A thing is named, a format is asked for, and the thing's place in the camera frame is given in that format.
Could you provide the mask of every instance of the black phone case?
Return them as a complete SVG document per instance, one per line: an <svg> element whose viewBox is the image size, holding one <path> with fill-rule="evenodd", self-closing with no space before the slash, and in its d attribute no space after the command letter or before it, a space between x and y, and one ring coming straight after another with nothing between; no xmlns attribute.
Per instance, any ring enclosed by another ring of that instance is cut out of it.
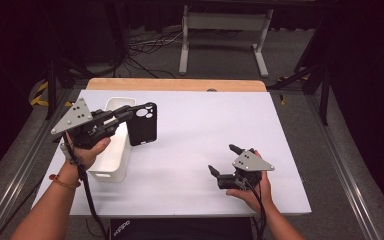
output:
<svg viewBox="0 0 384 240"><path fill-rule="evenodd" d="M137 146L157 140L157 105L146 103L133 107L133 118L127 121L130 145Z"/></svg>

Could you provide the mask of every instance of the floor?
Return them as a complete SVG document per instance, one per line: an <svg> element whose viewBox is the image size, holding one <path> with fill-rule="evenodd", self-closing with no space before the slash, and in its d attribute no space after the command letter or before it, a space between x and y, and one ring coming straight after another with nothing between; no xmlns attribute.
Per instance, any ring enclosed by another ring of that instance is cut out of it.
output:
<svg viewBox="0 0 384 240"><path fill-rule="evenodd" d="M165 32L178 30L173 27ZM136 30L132 34L143 33ZM181 36L174 39L178 33L167 35L166 40L170 41L165 43L169 44L158 50L151 49L152 46L130 45L131 53L137 53L131 57L146 69L154 70L151 73L160 78L257 79L272 85L277 78L293 74L293 68L314 32L270 31L263 47L269 70L269 77L265 79L260 77L250 50L254 40L258 39L253 32L193 33L189 39L188 73L179 75ZM108 66L89 66L92 72L105 68ZM116 69L115 76L153 77L140 69L141 66L126 60ZM86 84L87 80L78 80L73 89L60 89L59 103L75 101ZM299 91L301 84L298 82L282 91L271 91L313 210L311 214L288 216L288 219L308 239L384 239L384 197L349 134L333 92L329 97L329 125L323 126L317 116L319 93L303 95ZM21 206L4 226L0 239L8 239L28 213L34 197L28 197L25 203L22 201L43 178L57 149L55 139L45 134L56 117L46 121L46 107L36 105L33 108L24 128L0 162L0 229L17 206ZM96 239L90 232L98 234L91 218L72 218L67 239Z"/></svg>

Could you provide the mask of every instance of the gray floor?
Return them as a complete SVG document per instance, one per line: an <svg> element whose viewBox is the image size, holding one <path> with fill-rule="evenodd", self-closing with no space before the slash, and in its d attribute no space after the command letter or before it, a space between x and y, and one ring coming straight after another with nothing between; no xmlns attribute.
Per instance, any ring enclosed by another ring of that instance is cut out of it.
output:
<svg viewBox="0 0 384 240"><path fill-rule="evenodd" d="M251 44L258 39L258 35L250 32L241 32L234 38L211 32L193 35L190 39L189 66L186 76L180 76L177 73L181 49L178 42L164 46L152 54L140 54L134 59L148 69L169 71L176 78L259 79L266 85L271 85L278 77L293 73L293 67L312 34L313 31L270 31L263 48L263 56L270 74L266 79L260 77L250 50ZM103 66L91 66L90 70L102 68ZM145 71L129 68L130 71L120 66L116 76L152 77ZM163 72L154 72L154 74L161 78L171 78L169 74ZM60 94L66 93L69 95L69 100L75 100L85 83L85 81L79 81L75 89L60 90ZM320 120L314 116L314 103L317 102L318 95L302 95L297 91L299 85L296 83L288 90L272 92L273 102L298 170L305 180L304 187L313 210L311 214L288 216L288 219L308 239L384 239L384 197L355 147L334 94L331 93L329 99L329 126L322 127ZM281 104L279 94L284 95L285 104ZM31 154L30 147L40 134L41 127L46 125L45 116L45 107L34 106L34 111L23 130L2 159L0 200L6 190L11 187L11 181L19 172L20 166L24 166L22 164L26 156ZM40 144L39 152L32 162L31 171L26 173L27 180L20 182L21 191L15 193L15 196L18 196L17 200L12 208L10 208L11 204L7 207L8 210L11 209L9 213L15 210L15 207L46 172L57 149L57 144L52 140L51 136L46 136ZM361 194L362 206L367 210L367 214L363 215L368 216L369 219L361 220L357 217L357 211L362 208L355 209L355 204L352 204L353 196L347 191L349 189L347 181L343 180L341 171L337 167L338 158L350 173L351 183L355 184L354 190L358 190ZM0 239L9 238L17 224L27 214L32 201L33 197L30 197L3 231ZM7 214L8 212L4 212L0 219L4 220ZM98 228L91 218L73 218L70 221L67 239L96 239L87 230L87 223L92 232L98 233ZM364 227L367 223L372 223L375 229L371 236L367 234L365 230L367 228Z"/></svg>

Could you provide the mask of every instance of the person's right hand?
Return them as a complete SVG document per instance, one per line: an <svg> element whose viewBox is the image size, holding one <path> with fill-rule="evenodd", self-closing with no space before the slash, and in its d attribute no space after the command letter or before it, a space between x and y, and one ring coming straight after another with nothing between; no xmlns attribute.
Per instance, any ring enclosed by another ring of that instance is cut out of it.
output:
<svg viewBox="0 0 384 240"><path fill-rule="evenodd" d="M255 155L261 157L260 153L256 150ZM262 171L262 178L260 184L255 186L255 191L257 194L260 194L261 188L261 202L264 208L270 207L273 205L273 200L271 196L271 185L267 177L267 171ZM226 195L234 196L245 201L245 203L255 212L260 214L260 204L258 203L257 198L254 196L251 190L243 191L239 189L229 189L226 191Z"/></svg>

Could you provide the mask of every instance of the white table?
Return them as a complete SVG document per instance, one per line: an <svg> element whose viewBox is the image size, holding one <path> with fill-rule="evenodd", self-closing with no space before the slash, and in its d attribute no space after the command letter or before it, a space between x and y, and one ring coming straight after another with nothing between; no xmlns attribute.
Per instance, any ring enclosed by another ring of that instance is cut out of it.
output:
<svg viewBox="0 0 384 240"><path fill-rule="evenodd" d="M305 190L269 93L90 91L80 94L91 110L104 109L111 97L158 105L157 141L132 148L126 178L90 187L103 217L249 216L247 205L219 190L208 165L233 173L235 144L255 148L276 170L269 172L273 199L284 214L311 212ZM64 161L57 150L46 175ZM49 186L44 179L35 202ZM84 189L78 188L71 215L90 215Z"/></svg>

